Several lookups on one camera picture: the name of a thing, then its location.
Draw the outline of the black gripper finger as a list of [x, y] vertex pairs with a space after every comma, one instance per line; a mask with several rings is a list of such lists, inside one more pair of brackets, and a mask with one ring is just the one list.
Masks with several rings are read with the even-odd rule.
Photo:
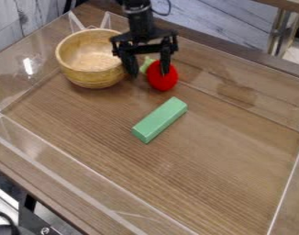
[[129, 52], [122, 51], [120, 53], [120, 59], [121, 59], [121, 62], [122, 62], [122, 65], [125, 67], [128, 74], [132, 77], [136, 77], [138, 74], [138, 64], [137, 64], [136, 56], [130, 54]]
[[169, 73], [170, 67], [170, 48], [164, 46], [160, 50], [160, 72], [162, 75]]

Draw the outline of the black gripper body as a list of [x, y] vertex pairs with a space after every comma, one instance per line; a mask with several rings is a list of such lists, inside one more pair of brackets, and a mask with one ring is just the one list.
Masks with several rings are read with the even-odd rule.
[[150, 8], [138, 12], [128, 12], [126, 22], [129, 31], [110, 37], [114, 56], [145, 53], [172, 55], [178, 50], [177, 32], [156, 26]]

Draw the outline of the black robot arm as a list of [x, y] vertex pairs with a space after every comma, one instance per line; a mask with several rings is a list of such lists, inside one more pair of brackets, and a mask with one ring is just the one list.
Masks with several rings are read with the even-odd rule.
[[[170, 0], [166, 2], [170, 11]], [[150, 0], [116, 0], [116, 3], [126, 14], [128, 32], [110, 37], [112, 55], [121, 60], [126, 73], [136, 77], [140, 70], [136, 55], [157, 53], [158, 71], [161, 75], [166, 75], [172, 55], [178, 51], [177, 32], [158, 28], [153, 14], [166, 16], [170, 12], [158, 13], [152, 8]]]

